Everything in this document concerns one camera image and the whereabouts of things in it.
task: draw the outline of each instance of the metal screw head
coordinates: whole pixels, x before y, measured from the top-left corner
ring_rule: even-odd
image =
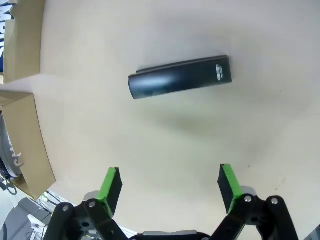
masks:
[[[276,199],[275,197],[271,199],[271,203],[276,205],[278,204],[278,199]]]
[[[65,206],[62,208],[63,211],[67,211],[68,209],[69,209],[69,206],[68,206],[68,205],[65,205]]]
[[[246,196],[246,197],[244,198],[244,201],[245,201],[246,203],[250,203],[250,202],[252,201],[252,198],[251,198],[250,196]]]
[[[90,208],[93,208],[95,205],[96,205],[96,203],[95,203],[94,201],[92,201],[92,202],[89,203],[89,207],[90,207]]]

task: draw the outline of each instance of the table surface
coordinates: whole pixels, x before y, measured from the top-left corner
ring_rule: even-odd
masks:
[[[320,223],[319,12],[316,0],[47,0],[41,75],[0,89],[34,93],[52,190],[74,203],[119,166],[120,225],[212,233],[230,163],[262,199],[285,199],[302,239]],[[231,84],[131,97],[138,69],[224,54]]]

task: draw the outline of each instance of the bolt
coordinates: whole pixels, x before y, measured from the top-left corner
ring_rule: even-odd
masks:
[[[65,211],[68,211],[68,209],[69,209],[69,206],[68,205],[65,205],[63,208],[62,208],[62,210],[65,212]]]
[[[246,203],[250,203],[250,202],[252,201],[252,198],[251,198],[250,196],[246,196],[246,197],[244,198],[244,201],[245,201]]]
[[[271,199],[271,203],[276,205],[278,204],[278,199],[276,199],[275,197]]]
[[[96,203],[95,203],[94,201],[92,201],[92,202],[89,203],[89,207],[90,207],[90,208],[93,208],[95,205],[96,205]]]

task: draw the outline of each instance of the gray fabric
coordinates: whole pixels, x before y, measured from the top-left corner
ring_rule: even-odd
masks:
[[[15,155],[14,149],[8,137],[4,116],[0,114],[0,157],[9,174],[17,178],[21,175],[19,157]]]

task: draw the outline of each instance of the open cardboard box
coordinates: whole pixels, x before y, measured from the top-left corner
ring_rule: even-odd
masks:
[[[45,0],[8,1],[9,4],[15,5],[10,10],[14,19],[5,21],[4,84],[40,73],[45,2]],[[8,18],[8,15],[0,14],[2,14],[0,21]]]
[[[32,93],[0,91],[0,106],[22,176],[12,183],[37,200],[56,181],[39,125]]]

